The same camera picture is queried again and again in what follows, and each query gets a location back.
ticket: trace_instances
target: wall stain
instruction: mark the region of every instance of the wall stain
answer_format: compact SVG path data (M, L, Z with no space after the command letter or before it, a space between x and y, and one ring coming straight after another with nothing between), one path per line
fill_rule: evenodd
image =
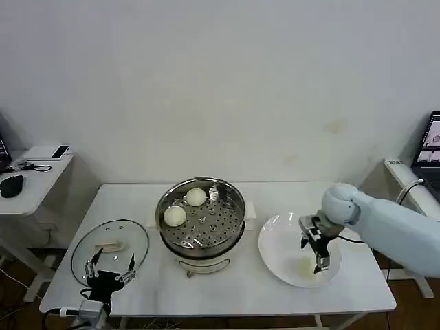
M347 119L335 119L328 123L326 123L322 130L327 133L331 134L339 134L345 131L348 127L349 123L347 122Z
M285 159L283 159L284 166L293 166L298 160L300 156L297 154L287 156Z

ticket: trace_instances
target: table leg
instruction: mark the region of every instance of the table leg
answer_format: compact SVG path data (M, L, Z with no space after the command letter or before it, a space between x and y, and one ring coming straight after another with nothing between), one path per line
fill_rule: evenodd
M315 314L315 322L318 328L322 328L321 316L319 314Z
M125 330L128 321L129 318L121 317L121 322L119 322L119 330Z
M354 322L358 321L360 318L363 318L366 314L368 314L368 313L357 313L357 314L351 316L350 318L348 318L347 320L345 320L343 323L341 323L337 326L331 326L329 328L330 328L330 330L346 329L346 328L350 327Z
M6 239L5 234L0 237L0 246L36 272L36 277L23 299L25 302L33 301L41 285L53 279L55 272L50 269L50 266L54 263L55 257L48 256L45 262L42 262L26 247L20 245L19 242Z
M20 243L5 239L5 235L3 235L3 237L0 238L0 246L9 251L9 253L27 265L38 275L43 276L49 281L54 277L55 272Z
M384 277L386 278L388 274L387 269L382 269L382 273ZM428 281L426 278L424 278L422 275L418 275L408 269L390 269L390 280L414 280L419 287L419 290L421 292L421 295L425 299L431 299L434 298L434 292L432 291L431 287L429 286Z

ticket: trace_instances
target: white side table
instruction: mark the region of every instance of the white side table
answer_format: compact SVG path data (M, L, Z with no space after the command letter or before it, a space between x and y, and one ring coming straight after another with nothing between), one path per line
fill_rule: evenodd
M38 224L35 222L34 214L72 158L73 155L66 155L63 159L57 161L32 161L35 165L50 165L52 169L48 172L27 170L2 173L0 181L15 175L22 175L25 182L23 190L16 197L9 199L0 197L0 221L9 221L10 223L14 223L15 219L17 219L17 222L29 221L29 228L35 227L37 230ZM50 269L54 257L48 256L45 262L42 262L26 248L23 242L14 238L10 231L11 229L7 228L0 230L0 246L37 273L24 298L24 301L33 301L41 284L51 281L54 276L54 271Z
M400 159L385 159L384 164L401 188L405 188L411 182L418 179L411 169ZM428 189L422 185L415 186L408 192L407 198L419 213L426 215L427 217L432 217L437 221L440 220L440 204L431 195ZM386 276L388 270L383 269L382 271ZM434 298L434 292L429 286L428 281L423 276L418 275L409 269L391 269L389 278L390 280L412 279L416 282L424 298Z

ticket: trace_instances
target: white robotic arm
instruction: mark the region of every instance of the white robotic arm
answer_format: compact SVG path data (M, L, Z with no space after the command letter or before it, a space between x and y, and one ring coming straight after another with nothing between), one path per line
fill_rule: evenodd
M322 197L322 209L316 216L301 217L300 227L302 246L310 243L316 254L316 272L328 268L328 242L348 227L371 248L405 268L440 277L440 223L353 186L329 188Z

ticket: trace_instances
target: white table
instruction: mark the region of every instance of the white table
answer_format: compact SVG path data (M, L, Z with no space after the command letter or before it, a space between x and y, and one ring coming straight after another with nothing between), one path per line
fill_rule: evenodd
M405 165L400 159L385 159L384 164L400 188L405 188L418 179L411 168ZM415 206L417 212L440 221L440 203L424 186L420 185L412 188L408 192L407 198L410 203ZM423 276L408 269L391 269L389 278L391 280L414 280L424 298L435 297L428 281Z
M35 228L35 231L41 231L36 223L34 213L39 209L41 202L56 183L61 173L67 168L72 158L73 155L66 155L59 161L32 161L34 165L52 166L52 169L48 172L27 170L2 173L0 175L0 181L15 175L24 176L25 181L23 190L16 197L0 197L0 221L9 221L12 225L14 222L26 221L27 228ZM45 263L40 261L40 259L26 248L23 242L20 242L16 237L12 237L11 230L18 230L18 228L18 226L12 228L2 227L0 229L0 246L37 273L36 278L24 298L24 301L33 301L41 284L51 281L54 276L54 271L48 267L48 265L54 261L54 258L53 256L47 258Z
M248 183L236 187L252 200L256 218L246 230L236 258L224 270L206 276L186 277L162 243L155 227L155 207L170 184L105 184L72 241L40 305L79 308L83 288L74 279L70 259L76 244L91 229L114 219L131 219L145 225L150 250L134 281L113 295L113 316L266 316L300 314L357 314L389 311L395 299L366 245L340 241L342 267L329 285L303 289L278 280L264 265L258 250L261 226L271 216L294 212L315 213L331 185L310 183ZM346 230L344 235L358 239Z

